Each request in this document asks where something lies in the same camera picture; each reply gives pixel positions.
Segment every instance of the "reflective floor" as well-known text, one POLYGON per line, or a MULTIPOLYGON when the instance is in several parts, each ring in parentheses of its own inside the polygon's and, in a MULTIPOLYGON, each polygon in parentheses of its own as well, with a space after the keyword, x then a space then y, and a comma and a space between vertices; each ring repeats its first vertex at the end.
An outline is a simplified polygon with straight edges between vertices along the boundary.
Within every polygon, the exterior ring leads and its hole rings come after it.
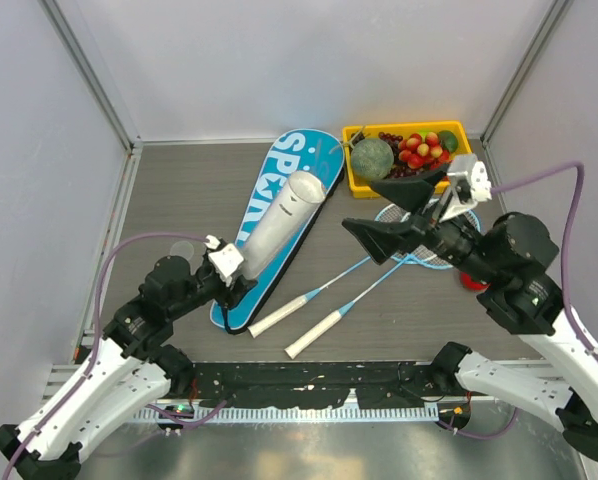
MULTIPOLYGON (((507 423, 504 404, 476 403, 468 430, 507 423)), ((154 427, 125 426, 99 452, 127 448, 154 427)), ((453 437, 431 423, 207 426, 158 437, 117 458, 88 460, 79 480, 394 480, 585 478, 578 455, 522 414, 504 437, 453 437)))

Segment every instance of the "shuttlecock tube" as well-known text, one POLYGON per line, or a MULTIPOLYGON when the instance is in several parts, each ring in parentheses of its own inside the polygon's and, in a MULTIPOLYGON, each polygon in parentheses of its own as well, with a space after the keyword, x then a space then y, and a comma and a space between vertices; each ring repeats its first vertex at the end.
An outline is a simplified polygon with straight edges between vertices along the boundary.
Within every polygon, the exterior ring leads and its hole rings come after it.
POLYGON ((257 278, 325 199, 321 180, 308 172, 292 173, 241 248, 243 276, 257 278))

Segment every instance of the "gray wood tabletop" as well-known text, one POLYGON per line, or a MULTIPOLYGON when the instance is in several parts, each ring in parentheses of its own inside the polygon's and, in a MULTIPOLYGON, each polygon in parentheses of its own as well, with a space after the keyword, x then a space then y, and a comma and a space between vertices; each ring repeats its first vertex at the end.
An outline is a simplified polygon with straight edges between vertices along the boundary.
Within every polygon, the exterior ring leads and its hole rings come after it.
MULTIPOLYGON (((270 144, 169 145, 144 148, 123 238, 149 231, 175 231, 234 239, 270 144)), ((473 145, 479 154, 479 147, 473 145)), ((383 199, 354 199, 342 182, 258 318, 336 276, 365 256, 341 226, 344 217, 374 218, 383 199)), ((484 228, 501 215, 496 201, 476 209, 484 228)), ((131 245, 116 260, 103 320, 136 295, 137 287, 173 240, 131 245)), ((196 245, 193 270, 202 247, 196 245)), ((175 324, 170 343, 195 361, 288 361, 284 348, 331 311, 354 298, 392 261, 368 262, 303 309, 253 339, 230 336, 214 326, 207 305, 175 324)), ((431 360, 448 341, 493 359, 538 358, 537 353, 492 321, 459 283, 456 270, 404 265, 361 300, 297 361, 431 360)))

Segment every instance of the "melon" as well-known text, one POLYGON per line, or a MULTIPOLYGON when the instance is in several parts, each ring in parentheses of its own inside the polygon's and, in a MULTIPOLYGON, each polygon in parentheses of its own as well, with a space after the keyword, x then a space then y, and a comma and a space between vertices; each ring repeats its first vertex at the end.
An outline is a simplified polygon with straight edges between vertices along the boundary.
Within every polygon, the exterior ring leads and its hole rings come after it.
POLYGON ((369 182, 385 178, 390 173, 393 161, 392 148, 378 138, 361 140, 350 155, 352 171, 369 182))

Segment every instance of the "white wall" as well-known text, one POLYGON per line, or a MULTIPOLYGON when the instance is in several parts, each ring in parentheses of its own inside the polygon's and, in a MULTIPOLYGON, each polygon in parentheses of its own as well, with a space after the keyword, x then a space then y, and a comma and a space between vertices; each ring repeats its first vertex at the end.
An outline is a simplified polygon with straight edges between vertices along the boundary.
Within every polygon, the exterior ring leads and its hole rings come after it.
POLYGON ((551 2, 77 3, 144 140, 193 140, 448 119, 480 133, 551 2))
MULTIPOLYGON (((573 2, 492 142, 504 182, 568 160, 586 181, 571 248, 573 302, 598 339, 598 0, 573 2)), ((506 197, 541 218, 561 243, 574 173, 506 197)), ((552 272, 558 274, 558 268, 552 272)))
POLYGON ((123 158, 39 4, 0 0, 0 425, 70 358, 123 158))

